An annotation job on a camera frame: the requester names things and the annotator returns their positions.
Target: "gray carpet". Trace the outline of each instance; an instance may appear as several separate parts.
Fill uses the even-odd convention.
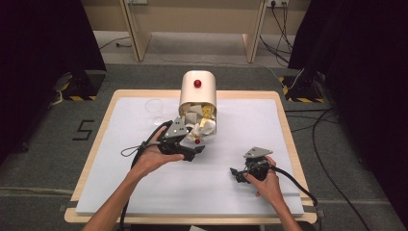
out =
[[[64,101],[43,116],[28,140],[29,150],[14,153],[0,167],[0,230],[80,230],[81,224],[64,221],[60,208],[75,189],[92,142],[115,90],[181,88],[183,75],[193,69],[213,72],[218,90],[275,90],[287,111],[294,143],[312,194],[324,211],[322,230],[364,230],[358,217],[328,180],[319,164],[312,141],[312,128],[322,112],[290,112],[328,109],[319,103],[293,103],[283,97],[280,83],[263,67],[123,65],[108,64],[108,73],[95,101]],[[276,75],[294,74],[284,68]],[[74,141],[92,130],[87,141]],[[351,200],[371,230],[405,230],[375,178],[359,158],[336,112],[316,128],[316,146],[333,180]],[[20,188],[52,189],[61,192],[23,191]],[[267,230],[281,230],[268,226]]]

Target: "white container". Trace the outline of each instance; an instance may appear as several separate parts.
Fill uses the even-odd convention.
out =
[[[191,132],[186,141],[210,141],[217,133],[216,77],[206,70],[191,70],[183,77],[179,115]]]

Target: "red ball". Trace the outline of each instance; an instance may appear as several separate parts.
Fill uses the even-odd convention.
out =
[[[200,80],[195,80],[194,81],[194,86],[198,89],[201,87],[201,81]]]

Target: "wall socket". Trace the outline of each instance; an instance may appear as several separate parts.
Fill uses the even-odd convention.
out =
[[[283,3],[286,3],[286,6],[289,5],[289,0],[268,0],[268,7],[272,7],[272,1],[275,1],[275,8],[283,8]]]

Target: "power outlet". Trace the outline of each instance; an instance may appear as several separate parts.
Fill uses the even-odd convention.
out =
[[[268,7],[272,7],[272,1],[275,1],[275,8],[283,8],[285,7],[285,4],[286,7],[289,5],[289,0],[268,0]]]

